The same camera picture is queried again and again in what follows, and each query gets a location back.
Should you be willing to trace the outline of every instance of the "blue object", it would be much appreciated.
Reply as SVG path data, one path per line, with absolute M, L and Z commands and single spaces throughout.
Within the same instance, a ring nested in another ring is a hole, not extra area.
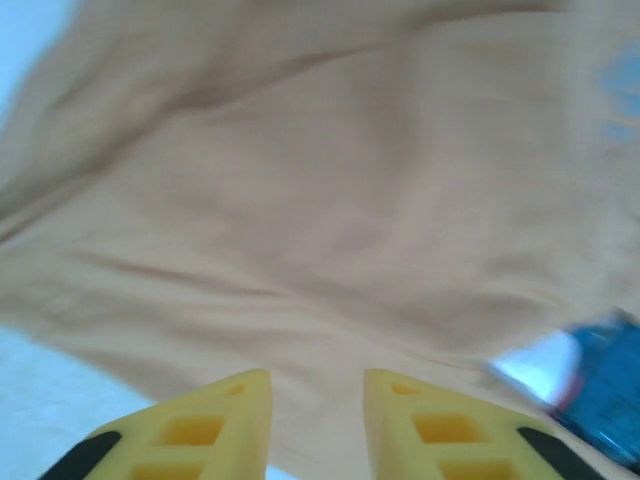
M 640 474 L 640 328 L 626 312 L 572 332 L 582 350 L 572 388 L 553 418 Z

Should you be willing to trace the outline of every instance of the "black rubber tip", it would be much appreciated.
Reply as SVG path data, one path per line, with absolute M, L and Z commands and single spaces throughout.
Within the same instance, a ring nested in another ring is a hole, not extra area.
M 121 438 L 118 432 L 105 432 L 80 442 L 39 480 L 85 479 Z
M 605 480 L 559 438 L 528 427 L 518 433 L 564 480 Z

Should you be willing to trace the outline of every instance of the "white surface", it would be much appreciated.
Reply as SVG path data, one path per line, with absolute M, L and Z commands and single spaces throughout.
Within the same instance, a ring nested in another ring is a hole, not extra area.
M 558 405 L 571 387 L 580 362 L 580 345 L 558 331 L 526 348 L 492 359 L 492 373 L 541 408 Z
M 0 0 L 0 128 L 75 0 Z M 74 358 L 0 329 L 0 479 L 39 477 L 85 435 L 151 402 Z M 293 480 L 270 468 L 267 480 Z

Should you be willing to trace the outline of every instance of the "yellow plastic part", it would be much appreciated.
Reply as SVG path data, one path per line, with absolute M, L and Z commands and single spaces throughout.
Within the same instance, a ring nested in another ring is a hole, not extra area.
M 542 421 L 388 370 L 364 376 L 375 480 L 562 480 L 517 432 Z
M 268 370 L 226 378 L 100 427 L 122 439 L 86 479 L 264 479 L 271 412 Z

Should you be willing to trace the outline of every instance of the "beige cloth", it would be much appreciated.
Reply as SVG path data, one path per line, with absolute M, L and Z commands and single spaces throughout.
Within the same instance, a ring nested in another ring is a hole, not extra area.
M 637 3 L 88 1 L 0 143 L 1 321 L 158 399 L 272 369 L 304 480 L 368 478 L 365 368 L 534 412 L 479 362 L 640 311 Z

